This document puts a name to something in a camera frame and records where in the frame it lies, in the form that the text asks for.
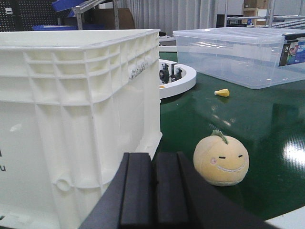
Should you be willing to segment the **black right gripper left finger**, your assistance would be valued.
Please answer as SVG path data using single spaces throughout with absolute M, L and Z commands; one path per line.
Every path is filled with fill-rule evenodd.
M 148 153 L 124 153 L 110 185 L 82 229 L 151 229 L 152 162 Z

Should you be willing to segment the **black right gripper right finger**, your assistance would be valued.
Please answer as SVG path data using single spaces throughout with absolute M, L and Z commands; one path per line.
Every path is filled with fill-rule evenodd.
M 158 153 L 158 229 L 273 229 L 207 183 L 182 152 Z

